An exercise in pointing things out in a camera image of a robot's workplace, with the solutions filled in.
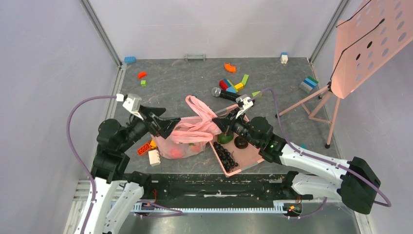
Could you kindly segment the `pink plastic bag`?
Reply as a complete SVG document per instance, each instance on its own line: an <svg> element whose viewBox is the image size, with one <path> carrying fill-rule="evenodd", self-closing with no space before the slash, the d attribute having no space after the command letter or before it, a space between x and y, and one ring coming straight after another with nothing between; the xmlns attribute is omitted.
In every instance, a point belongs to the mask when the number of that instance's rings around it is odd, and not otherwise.
<svg viewBox="0 0 413 234"><path fill-rule="evenodd" d="M222 131L212 119L217 115L195 96L185 98L195 116L183 117L167 138L152 136L159 153L167 159L182 159L205 150L206 144Z"/></svg>

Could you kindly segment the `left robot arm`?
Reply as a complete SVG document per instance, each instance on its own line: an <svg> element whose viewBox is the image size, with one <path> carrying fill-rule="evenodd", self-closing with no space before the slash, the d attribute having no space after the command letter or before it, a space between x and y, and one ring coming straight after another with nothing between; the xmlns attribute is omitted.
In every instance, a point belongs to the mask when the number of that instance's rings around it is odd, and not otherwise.
<svg viewBox="0 0 413 234"><path fill-rule="evenodd" d="M152 195L150 175L127 174L126 151L146 134L168 138L179 117L162 117L165 108L140 106L123 126L116 119L98 127L97 152L91 169L91 187L76 234L116 234L140 198Z"/></svg>

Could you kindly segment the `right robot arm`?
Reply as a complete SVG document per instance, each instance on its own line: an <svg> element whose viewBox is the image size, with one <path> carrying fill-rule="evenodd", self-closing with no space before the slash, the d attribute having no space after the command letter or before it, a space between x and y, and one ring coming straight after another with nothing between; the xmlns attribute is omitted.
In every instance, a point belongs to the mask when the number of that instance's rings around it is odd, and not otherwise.
<svg viewBox="0 0 413 234"><path fill-rule="evenodd" d="M362 158L344 160L324 156L287 141L274 134L265 117L244 119L239 107L227 115L214 117L212 122L224 134L235 133L253 147L253 151L270 163L304 170L289 172L281 186L282 195L294 199L312 195L341 200L349 209L368 215L381 182L370 165Z"/></svg>

